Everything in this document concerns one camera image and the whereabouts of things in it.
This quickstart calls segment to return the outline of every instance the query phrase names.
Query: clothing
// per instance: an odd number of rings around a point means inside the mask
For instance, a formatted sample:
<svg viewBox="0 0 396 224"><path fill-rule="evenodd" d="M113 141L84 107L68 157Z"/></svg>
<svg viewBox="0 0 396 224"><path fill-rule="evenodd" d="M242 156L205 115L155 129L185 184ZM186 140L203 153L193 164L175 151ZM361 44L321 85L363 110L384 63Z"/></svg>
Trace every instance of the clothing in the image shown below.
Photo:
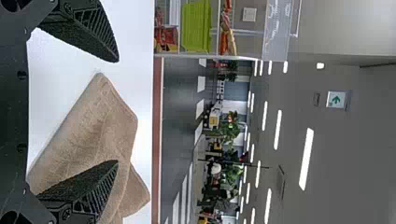
<svg viewBox="0 0 396 224"><path fill-rule="evenodd" d="M221 212L224 212L224 213L231 213L239 207L238 204L230 203L227 200L198 202L197 205L202 206L203 208L213 207L214 209L220 210Z"/></svg>

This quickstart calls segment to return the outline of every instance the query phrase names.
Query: ceiling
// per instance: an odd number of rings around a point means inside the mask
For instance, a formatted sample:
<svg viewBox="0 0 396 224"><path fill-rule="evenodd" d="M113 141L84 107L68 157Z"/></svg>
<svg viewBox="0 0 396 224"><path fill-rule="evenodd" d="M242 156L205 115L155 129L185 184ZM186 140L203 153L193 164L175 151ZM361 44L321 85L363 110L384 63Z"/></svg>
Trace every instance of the ceiling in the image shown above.
<svg viewBox="0 0 396 224"><path fill-rule="evenodd" d="M286 178L283 201L275 191L276 169L248 168L249 204L239 223L264 223L267 190L273 197L269 223L333 224L396 223L396 71L395 66L361 69L358 66L315 63L274 63L251 79L255 93L254 113L248 115L250 144L255 145L254 163L281 165ZM348 111L325 107L327 92L351 91ZM320 93L319 107L313 106ZM268 102L265 131L262 130L264 102ZM283 116L278 150L274 150L276 114ZM315 132L306 189L299 187L307 129ZM247 197L247 184L242 196Z"/></svg>

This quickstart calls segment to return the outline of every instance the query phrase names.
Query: black plastic part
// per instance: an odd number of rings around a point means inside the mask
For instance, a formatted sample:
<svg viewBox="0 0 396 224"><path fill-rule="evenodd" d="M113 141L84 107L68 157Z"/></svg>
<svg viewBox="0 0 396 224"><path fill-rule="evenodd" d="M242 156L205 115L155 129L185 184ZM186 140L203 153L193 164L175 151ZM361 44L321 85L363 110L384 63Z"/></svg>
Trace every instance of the black plastic part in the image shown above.
<svg viewBox="0 0 396 224"><path fill-rule="evenodd" d="M117 161L105 161L52 186L37 198L63 221L76 221L76 215L85 222L70 223L87 223L92 218L98 221L110 197L118 168Z"/></svg>
<svg viewBox="0 0 396 224"><path fill-rule="evenodd" d="M99 0L60 0L59 7L39 28L105 61L120 60L113 30Z"/></svg>
<svg viewBox="0 0 396 224"><path fill-rule="evenodd" d="M17 224L56 224L25 182L29 130L26 41L58 2L13 1L0 2L0 223L14 219Z"/></svg>

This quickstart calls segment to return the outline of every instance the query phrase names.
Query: white wall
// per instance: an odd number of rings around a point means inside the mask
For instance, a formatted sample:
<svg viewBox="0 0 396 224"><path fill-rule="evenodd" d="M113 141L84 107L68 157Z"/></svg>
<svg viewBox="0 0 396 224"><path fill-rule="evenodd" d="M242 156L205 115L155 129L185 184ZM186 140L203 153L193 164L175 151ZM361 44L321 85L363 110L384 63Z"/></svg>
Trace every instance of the white wall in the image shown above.
<svg viewBox="0 0 396 224"><path fill-rule="evenodd" d="M139 118L132 162L151 189L154 1L103 0L120 51L106 63L36 29L28 41L28 166L48 143L94 74L104 73ZM150 204L124 223L150 223Z"/></svg>
<svg viewBox="0 0 396 224"><path fill-rule="evenodd" d="M237 111L238 114L246 115L248 113L248 102L246 101L223 101L223 108L221 112L228 114L230 111Z"/></svg>

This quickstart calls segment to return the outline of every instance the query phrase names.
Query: person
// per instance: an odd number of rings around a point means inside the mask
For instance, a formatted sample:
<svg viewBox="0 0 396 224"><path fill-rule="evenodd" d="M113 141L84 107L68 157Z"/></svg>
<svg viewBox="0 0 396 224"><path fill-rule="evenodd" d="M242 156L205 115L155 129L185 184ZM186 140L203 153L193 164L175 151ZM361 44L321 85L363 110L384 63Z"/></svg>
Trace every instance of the person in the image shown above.
<svg viewBox="0 0 396 224"><path fill-rule="evenodd" d="M235 196L238 195L238 190L233 188L232 190L226 189L203 189L202 193L205 195L205 198L216 198L220 197L221 199L226 199L230 201Z"/></svg>
<svg viewBox="0 0 396 224"><path fill-rule="evenodd" d="M203 209L216 209L220 212L231 213L233 211L239 212L240 207L237 203L231 203L228 200L220 199L220 200L211 200L208 202L200 202L198 201L197 206L201 206Z"/></svg>

